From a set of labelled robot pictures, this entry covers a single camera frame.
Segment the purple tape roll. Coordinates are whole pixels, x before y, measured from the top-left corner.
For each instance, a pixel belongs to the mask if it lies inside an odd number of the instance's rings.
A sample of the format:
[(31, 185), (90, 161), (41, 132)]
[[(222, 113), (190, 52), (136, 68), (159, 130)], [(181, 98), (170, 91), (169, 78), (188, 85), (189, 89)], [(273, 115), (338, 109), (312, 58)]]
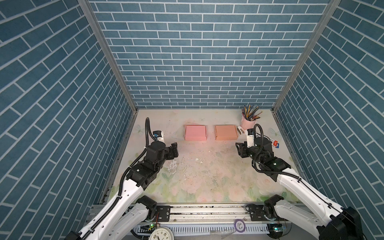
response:
[(246, 230), (245, 221), (241, 219), (236, 219), (234, 222), (234, 228), (237, 233), (244, 233)]

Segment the coloured pencils bundle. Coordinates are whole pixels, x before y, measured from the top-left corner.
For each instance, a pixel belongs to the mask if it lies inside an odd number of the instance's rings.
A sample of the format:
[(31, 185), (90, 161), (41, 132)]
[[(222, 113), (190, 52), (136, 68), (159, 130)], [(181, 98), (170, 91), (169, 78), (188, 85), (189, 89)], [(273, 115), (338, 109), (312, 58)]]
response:
[(247, 105), (242, 108), (242, 115), (247, 121), (255, 121), (261, 117), (263, 111), (257, 105)]

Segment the pink pencil cup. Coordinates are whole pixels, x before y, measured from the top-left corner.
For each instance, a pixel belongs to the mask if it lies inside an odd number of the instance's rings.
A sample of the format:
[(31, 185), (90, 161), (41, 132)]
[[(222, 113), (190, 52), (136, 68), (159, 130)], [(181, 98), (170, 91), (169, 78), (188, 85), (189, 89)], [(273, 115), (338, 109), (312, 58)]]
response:
[(248, 130), (248, 129), (252, 129), (256, 123), (257, 123), (257, 120), (249, 121), (249, 120), (247, 120), (244, 116), (242, 116), (240, 126), (241, 126), (244, 130)]

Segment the pink paper box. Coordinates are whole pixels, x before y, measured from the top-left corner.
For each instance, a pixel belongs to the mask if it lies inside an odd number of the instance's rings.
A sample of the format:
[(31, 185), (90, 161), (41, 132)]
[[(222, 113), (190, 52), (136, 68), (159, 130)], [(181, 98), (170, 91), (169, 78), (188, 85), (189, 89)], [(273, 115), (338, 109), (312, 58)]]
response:
[(207, 126), (203, 125), (185, 125), (186, 141), (206, 141)]

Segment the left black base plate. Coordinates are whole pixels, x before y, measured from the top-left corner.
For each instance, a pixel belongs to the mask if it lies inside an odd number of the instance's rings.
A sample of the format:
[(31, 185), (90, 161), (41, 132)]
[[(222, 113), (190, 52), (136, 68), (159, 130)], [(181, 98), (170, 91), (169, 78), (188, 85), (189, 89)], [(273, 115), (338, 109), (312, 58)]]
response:
[(157, 206), (155, 209), (149, 210), (145, 222), (169, 222), (171, 214), (171, 206)]

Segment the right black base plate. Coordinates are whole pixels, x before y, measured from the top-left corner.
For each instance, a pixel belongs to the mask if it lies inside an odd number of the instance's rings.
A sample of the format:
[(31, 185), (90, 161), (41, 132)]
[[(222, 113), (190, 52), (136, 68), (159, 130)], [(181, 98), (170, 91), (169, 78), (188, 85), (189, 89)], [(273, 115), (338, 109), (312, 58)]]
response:
[(284, 218), (280, 218), (275, 212), (271, 213), (269, 210), (265, 210), (264, 205), (247, 204), (245, 210), (249, 213), (251, 221), (285, 221)]

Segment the white round clock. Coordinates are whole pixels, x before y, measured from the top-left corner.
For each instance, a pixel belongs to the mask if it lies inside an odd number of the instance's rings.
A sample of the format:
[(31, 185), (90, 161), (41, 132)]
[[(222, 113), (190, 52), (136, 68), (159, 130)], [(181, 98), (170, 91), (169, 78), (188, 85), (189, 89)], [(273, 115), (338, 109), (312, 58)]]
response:
[(168, 227), (159, 227), (149, 236), (149, 240), (174, 240), (175, 236)]

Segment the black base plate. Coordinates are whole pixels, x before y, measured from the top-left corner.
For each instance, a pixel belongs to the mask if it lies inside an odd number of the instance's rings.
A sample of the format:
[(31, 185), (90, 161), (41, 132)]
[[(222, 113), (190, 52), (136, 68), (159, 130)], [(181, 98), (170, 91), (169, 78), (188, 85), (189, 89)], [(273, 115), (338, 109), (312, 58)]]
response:
[(145, 222), (169, 222), (171, 214), (171, 206), (157, 206), (155, 209), (149, 210)]
[(285, 221), (284, 218), (280, 218), (275, 212), (271, 213), (269, 210), (265, 210), (264, 205), (247, 204), (245, 210), (249, 213), (251, 221)]

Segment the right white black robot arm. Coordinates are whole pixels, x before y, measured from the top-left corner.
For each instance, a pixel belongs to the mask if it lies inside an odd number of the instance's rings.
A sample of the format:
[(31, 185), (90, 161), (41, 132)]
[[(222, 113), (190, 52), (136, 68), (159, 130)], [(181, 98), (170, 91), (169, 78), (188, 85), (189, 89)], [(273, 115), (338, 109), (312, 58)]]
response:
[(252, 167), (293, 193), (307, 208), (292, 205), (284, 197), (274, 195), (264, 202), (268, 220), (288, 220), (318, 240), (364, 240), (360, 214), (345, 208), (312, 187), (283, 159), (265, 149), (264, 143), (251, 146), (236, 143), (241, 158), (250, 158)]

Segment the aluminium mounting rail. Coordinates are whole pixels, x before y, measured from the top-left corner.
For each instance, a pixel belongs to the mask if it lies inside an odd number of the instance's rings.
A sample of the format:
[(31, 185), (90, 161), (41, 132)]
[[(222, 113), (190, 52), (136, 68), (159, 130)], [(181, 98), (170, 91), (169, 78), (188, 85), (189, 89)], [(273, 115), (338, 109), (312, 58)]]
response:
[[(250, 224), (278, 225), (290, 223), (290, 221), (251, 221), (249, 213), (245, 210), (247, 204), (264, 205), (263, 203), (227, 203), (227, 204), (157, 204), (157, 206), (171, 206), (169, 222), (141, 222), (139, 224), (231, 224), (236, 219), (244, 220)], [(296, 205), (305, 211), (308, 208), (304, 205)], [(97, 205), (91, 210), (89, 220), (91, 221), (104, 208), (105, 205)]]

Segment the white toothpaste tube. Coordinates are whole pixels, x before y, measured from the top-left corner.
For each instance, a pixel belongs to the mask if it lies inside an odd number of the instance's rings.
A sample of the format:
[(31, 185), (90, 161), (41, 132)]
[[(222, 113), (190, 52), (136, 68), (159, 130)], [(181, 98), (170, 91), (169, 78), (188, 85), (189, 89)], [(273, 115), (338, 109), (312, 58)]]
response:
[(271, 139), (271, 138), (269, 138), (269, 137), (265, 137), (267, 140), (269, 140), (271, 143), (272, 143), (272, 146), (274, 147), (274, 148), (279, 148), (280, 147), (280, 143), (278, 142), (278, 141), (276, 141), (276, 140), (274, 140), (274, 139)]

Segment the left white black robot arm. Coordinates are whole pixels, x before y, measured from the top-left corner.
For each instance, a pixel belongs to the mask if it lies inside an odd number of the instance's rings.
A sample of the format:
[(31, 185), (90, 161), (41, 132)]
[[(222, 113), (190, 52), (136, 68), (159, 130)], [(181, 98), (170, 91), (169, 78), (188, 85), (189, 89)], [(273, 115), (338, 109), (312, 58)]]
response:
[(79, 232), (71, 231), (67, 240), (121, 240), (135, 226), (152, 219), (157, 202), (143, 196), (167, 160), (179, 155), (177, 143), (169, 147), (152, 142), (125, 170), (113, 199)]

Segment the orange paper box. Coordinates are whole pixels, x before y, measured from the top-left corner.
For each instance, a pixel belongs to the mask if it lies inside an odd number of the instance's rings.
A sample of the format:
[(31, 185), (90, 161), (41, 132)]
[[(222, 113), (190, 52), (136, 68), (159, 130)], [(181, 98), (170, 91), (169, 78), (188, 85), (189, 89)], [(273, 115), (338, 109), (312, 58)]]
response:
[(237, 127), (235, 125), (215, 125), (215, 136), (217, 141), (237, 140)]

